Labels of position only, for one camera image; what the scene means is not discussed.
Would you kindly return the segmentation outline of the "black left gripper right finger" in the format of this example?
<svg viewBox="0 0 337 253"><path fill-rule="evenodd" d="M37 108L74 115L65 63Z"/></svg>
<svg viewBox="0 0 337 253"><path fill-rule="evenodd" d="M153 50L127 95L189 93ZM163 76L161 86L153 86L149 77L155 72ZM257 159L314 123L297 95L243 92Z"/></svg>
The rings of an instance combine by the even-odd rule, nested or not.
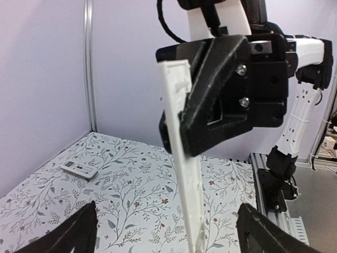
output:
<svg viewBox="0 0 337 253"><path fill-rule="evenodd" d="M284 232L248 203L240 205L236 228L241 252L319 253Z"/></svg>

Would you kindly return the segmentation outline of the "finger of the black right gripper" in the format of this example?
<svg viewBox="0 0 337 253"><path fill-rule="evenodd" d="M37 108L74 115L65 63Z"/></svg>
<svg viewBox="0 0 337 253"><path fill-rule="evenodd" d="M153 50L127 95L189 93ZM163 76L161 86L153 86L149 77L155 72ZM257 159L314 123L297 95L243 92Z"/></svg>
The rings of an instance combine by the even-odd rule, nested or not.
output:
<svg viewBox="0 0 337 253"><path fill-rule="evenodd" d="M166 117L165 117L164 111L159 121L159 132L160 132L160 136L161 136L164 149L168 153L171 153L172 149L171 149L170 137L169 137L169 132L168 132L167 124L166 124Z"/></svg>

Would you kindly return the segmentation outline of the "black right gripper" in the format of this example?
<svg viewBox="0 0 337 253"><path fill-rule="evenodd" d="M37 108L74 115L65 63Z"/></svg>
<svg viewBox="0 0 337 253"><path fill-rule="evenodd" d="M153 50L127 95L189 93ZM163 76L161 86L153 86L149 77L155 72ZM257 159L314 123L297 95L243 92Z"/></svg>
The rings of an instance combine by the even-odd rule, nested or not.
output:
<svg viewBox="0 0 337 253"><path fill-rule="evenodd" d="M198 156L254 127L279 127L289 94L285 41L231 35L161 48L158 62L188 60L192 89L181 116L187 155Z"/></svg>

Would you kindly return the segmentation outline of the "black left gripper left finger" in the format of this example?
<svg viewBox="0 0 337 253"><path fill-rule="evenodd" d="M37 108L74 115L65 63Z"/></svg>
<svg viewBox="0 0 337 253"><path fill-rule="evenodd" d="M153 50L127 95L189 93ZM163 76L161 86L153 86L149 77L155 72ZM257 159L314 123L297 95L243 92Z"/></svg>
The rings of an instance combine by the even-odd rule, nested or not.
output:
<svg viewBox="0 0 337 253"><path fill-rule="evenodd" d="M96 204L91 201L53 231L17 252L94 252L97 237Z"/></svg>

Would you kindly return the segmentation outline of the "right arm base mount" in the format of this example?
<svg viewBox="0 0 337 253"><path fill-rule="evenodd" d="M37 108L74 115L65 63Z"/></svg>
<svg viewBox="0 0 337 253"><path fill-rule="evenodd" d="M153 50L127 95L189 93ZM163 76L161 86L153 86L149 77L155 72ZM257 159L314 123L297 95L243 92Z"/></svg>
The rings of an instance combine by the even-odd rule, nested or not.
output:
<svg viewBox="0 0 337 253"><path fill-rule="evenodd" d="M276 178L266 169L258 169L257 175L267 212L286 212L288 210L286 201L296 200L299 196L296 183L291 179Z"/></svg>

